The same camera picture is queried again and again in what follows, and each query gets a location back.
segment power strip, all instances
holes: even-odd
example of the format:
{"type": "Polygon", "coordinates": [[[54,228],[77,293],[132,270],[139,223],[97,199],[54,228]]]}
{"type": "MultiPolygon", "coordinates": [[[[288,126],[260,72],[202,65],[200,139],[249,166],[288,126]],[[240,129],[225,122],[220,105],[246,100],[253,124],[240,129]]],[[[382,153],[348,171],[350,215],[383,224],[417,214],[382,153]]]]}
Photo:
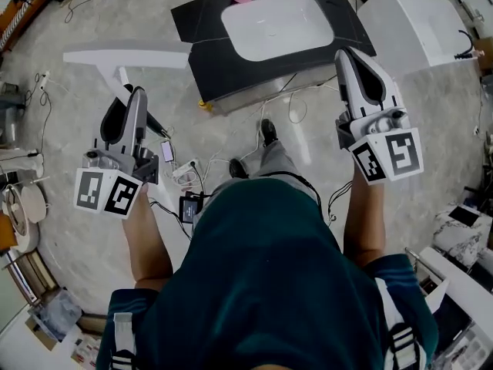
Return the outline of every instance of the power strip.
{"type": "Polygon", "coordinates": [[[175,180],[178,180],[180,177],[183,177],[185,174],[187,174],[190,171],[193,171],[195,173],[195,170],[192,167],[192,162],[195,163],[195,168],[198,171],[200,171],[199,160],[198,159],[192,159],[191,161],[183,164],[182,166],[178,167],[175,171],[173,171],[171,174],[173,176],[173,178],[175,180]]]}
{"type": "Polygon", "coordinates": [[[45,91],[46,83],[48,81],[49,81],[49,70],[41,75],[41,84],[39,85],[39,88],[41,89],[42,92],[45,91]]]}

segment white sink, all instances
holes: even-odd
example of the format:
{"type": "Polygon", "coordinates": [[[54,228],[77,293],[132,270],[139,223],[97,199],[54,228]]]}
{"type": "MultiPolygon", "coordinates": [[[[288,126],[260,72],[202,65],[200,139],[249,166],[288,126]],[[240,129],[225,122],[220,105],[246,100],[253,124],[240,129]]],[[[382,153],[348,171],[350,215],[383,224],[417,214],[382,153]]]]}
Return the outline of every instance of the white sink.
{"type": "Polygon", "coordinates": [[[252,62],[332,43],[334,31],[315,0],[253,0],[221,15],[242,58],[252,62]]]}

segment marble floor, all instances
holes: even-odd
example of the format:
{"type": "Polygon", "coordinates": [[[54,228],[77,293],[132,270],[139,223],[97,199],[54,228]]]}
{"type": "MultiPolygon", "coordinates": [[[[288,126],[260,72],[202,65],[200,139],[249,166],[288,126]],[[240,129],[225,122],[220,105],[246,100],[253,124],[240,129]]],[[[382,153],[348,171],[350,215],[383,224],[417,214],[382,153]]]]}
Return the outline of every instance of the marble floor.
{"type": "MultiPolygon", "coordinates": [[[[29,89],[35,74],[46,70],[54,81],[46,88],[53,105],[43,150],[45,175],[50,176],[43,187],[50,208],[40,224],[39,250],[57,281],[87,312],[105,313],[112,291],[132,287],[133,281],[121,223],[72,207],[75,170],[113,96],[94,67],[64,63],[62,50],[70,43],[96,39],[177,40],[169,10],[188,1],[94,0],[78,8],[68,24],[64,23],[67,7],[53,2],[5,55],[5,81],[29,89]]],[[[259,105],[228,116],[212,116],[197,107],[199,93],[189,69],[129,69],[128,74],[134,85],[147,91],[149,110],[164,126],[172,128],[178,163],[196,157],[204,171],[213,155],[218,159],[210,163],[206,190],[211,191],[228,177],[227,164],[220,160],[255,149],[259,105]]],[[[472,63],[416,72],[399,79],[398,85],[411,119],[420,130],[425,172],[387,186],[389,252],[402,251],[406,246],[419,250],[429,243],[434,215],[446,203],[458,199],[464,185],[478,181],[481,162],[481,141],[472,135],[480,109],[478,74],[472,63]]],[[[48,113],[48,106],[41,106],[39,97],[37,91],[21,124],[20,145],[29,149],[39,147],[48,113]]],[[[274,121],[279,138],[300,172],[326,204],[332,192],[352,175],[350,156],[338,149],[334,129],[334,120],[344,105],[339,94],[327,87],[297,93],[290,114],[288,102],[289,97],[285,97],[266,104],[265,116],[274,121]],[[290,121],[300,120],[305,111],[300,123],[290,121]]],[[[491,121],[487,103],[480,119],[491,121]]],[[[486,123],[482,124],[481,131],[485,127],[486,123]]],[[[158,153],[160,140],[151,133],[146,140],[158,153]]],[[[252,171],[259,165],[261,150],[246,158],[252,171]]],[[[151,194],[176,209],[181,188],[165,178],[166,168],[161,171],[161,184],[152,188],[151,194]]],[[[334,206],[337,220],[331,228],[340,242],[348,201],[345,196],[334,206]]],[[[174,218],[160,210],[155,212],[178,268],[189,241],[174,218]]]]}

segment black shoe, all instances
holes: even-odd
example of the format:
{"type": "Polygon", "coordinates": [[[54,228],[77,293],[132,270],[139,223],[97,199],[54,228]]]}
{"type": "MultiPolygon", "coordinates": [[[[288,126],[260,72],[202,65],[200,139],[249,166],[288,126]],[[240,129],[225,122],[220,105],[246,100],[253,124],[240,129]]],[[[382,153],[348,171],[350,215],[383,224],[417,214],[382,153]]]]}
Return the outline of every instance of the black shoe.
{"type": "Polygon", "coordinates": [[[262,130],[263,146],[269,146],[274,141],[277,141],[276,127],[270,119],[262,119],[260,130],[262,130]]]}
{"type": "Polygon", "coordinates": [[[230,160],[230,176],[231,178],[248,178],[245,167],[238,159],[230,160]]]}

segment smartphone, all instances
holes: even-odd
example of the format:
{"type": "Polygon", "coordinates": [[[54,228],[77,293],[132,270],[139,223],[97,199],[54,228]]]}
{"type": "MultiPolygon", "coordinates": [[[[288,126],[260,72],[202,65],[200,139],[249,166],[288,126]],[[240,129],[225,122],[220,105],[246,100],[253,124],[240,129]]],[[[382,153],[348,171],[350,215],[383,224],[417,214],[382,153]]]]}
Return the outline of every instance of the smartphone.
{"type": "Polygon", "coordinates": [[[161,150],[163,151],[163,157],[165,162],[173,162],[175,157],[173,155],[173,149],[169,141],[163,141],[161,143],[161,150]]]}

